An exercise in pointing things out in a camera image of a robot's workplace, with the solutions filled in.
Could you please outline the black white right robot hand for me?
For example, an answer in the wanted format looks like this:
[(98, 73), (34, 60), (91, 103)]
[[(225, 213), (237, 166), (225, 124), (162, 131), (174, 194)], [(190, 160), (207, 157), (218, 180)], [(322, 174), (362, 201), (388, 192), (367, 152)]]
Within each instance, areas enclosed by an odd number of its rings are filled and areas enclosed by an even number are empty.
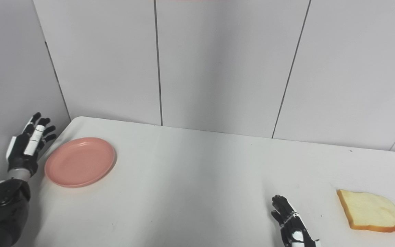
[(312, 239), (300, 214), (282, 195), (272, 197), (272, 217), (280, 228), (283, 244), (286, 247), (321, 247), (319, 239)]

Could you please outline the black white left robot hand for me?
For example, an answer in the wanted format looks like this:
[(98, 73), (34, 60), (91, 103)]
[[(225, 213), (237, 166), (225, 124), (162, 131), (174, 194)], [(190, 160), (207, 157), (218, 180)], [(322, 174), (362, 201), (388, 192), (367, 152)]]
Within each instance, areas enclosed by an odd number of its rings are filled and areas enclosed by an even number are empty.
[(6, 152), (9, 178), (28, 181), (38, 170), (39, 153), (57, 138), (56, 127), (40, 112), (32, 115), (20, 135), (13, 136)]

